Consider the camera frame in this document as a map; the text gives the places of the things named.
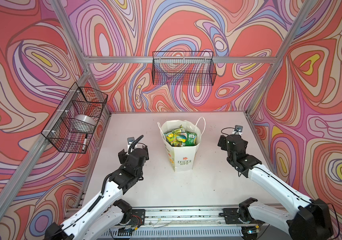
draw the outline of paper bag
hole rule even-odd
[[[194,125],[192,122],[189,121],[182,121],[182,120],[171,120],[166,121],[162,126],[158,123],[160,134],[164,143],[164,146],[167,150],[167,159],[171,162],[173,170],[175,172],[187,171],[191,170],[193,167],[193,161],[195,160],[195,155],[197,149],[199,148],[202,134],[203,132],[197,127],[197,124],[200,119],[204,120],[204,129],[205,130],[205,119],[200,117],[196,124]],[[196,133],[196,142],[195,146],[184,146],[184,147],[173,147],[171,146],[164,136],[164,133],[170,132],[176,128],[180,128],[182,126],[187,132],[195,132]]]

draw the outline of bag handle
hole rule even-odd
[[[158,127],[159,127],[160,133],[162,134],[164,140],[167,141],[167,140],[166,140],[166,136],[164,136],[164,133],[163,133],[161,127],[160,127],[160,123],[159,123],[159,122],[158,122]]]
[[[197,120],[197,122],[196,122],[196,124],[195,124],[195,131],[196,131],[196,128],[197,128],[197,123],[200,121],[201,118],[204,120],[204,129],[203,129],[203,132],[204,132],[204,130],[205,130],[205,119],[204,119],[203,117],[200,117],[200,118]]]

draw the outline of black wire mesh basket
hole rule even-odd
[[[59,152],[87,152],[103,108],[107,103],[107,94],[90,87],[79,87],[78,85],[76,87],[71,101],[52,129],[48,130],[49,133],[45,135],[42,132],[43,136]]]
[[[213,85],[216,68],[212,51],[154,51],[154,85]]]

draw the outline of patterned wallpaper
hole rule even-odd
[[[274,56],[300,0],[74,0],[65,3],[86,55],[212,50]],[[152,64],[93,64],[111,111],[243,111],[268,66],[217,64],[214,86],[154,86]]]
[[[334,204],[342,239],[342,0],[317,3],[252,119],[279,177]]]
[[[49,1],[0,0],[0,192],[82,69]],[[49,146],[0,223],[0,239],[42,239],[63,221],[101,134],[84,155]]]

